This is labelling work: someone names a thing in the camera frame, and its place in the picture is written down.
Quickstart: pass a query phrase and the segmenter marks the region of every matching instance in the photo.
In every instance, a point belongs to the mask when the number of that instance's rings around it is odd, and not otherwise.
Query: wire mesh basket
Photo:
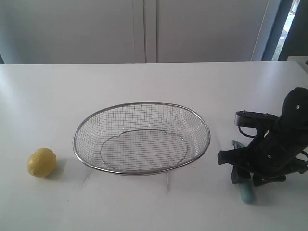
[[[170,103],[139,102],[90,115],[79,125],[73,148],[92,168],[150,175],[198,159],[209,142],[209,129],[194,111]]]

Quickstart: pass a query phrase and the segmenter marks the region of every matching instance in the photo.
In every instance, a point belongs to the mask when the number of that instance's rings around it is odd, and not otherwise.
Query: white table
[[[281,114],[308,75],[295,62],[0,66],[0,230],[302,231],[308,227],[308,173],[256,188],[246,205],[219,166],[238,110]],[[115,104],[162,101],[189,107],[211,131],[206,154],[165,174],[125,177],[83,165],[72,138],[89,114]],[[54,150],[56,171],[37,179],[29,155]]]

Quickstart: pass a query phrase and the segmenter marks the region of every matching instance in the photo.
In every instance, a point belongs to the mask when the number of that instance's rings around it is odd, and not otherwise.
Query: yellow lemon
[[[56,155],[49,148],[40,148],[28,159],[28,172],[35,177],[45,177],[54,170]]]

